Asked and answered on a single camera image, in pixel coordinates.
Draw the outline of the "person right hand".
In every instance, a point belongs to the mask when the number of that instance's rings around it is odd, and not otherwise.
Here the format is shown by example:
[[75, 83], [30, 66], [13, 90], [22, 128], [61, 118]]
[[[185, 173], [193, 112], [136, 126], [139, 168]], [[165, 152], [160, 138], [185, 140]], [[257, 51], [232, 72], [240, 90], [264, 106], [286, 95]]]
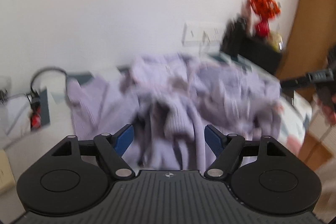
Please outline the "person right hand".
[[319, 97], [317, 98], [317, 104], [318, 104], [319, 108], [321, 109], [327, 123], [331, 126], [334, 126], [336, 124], [336, 113], [335, 113], [335, 111], [333, 111], [329, 106], [324, 105]]

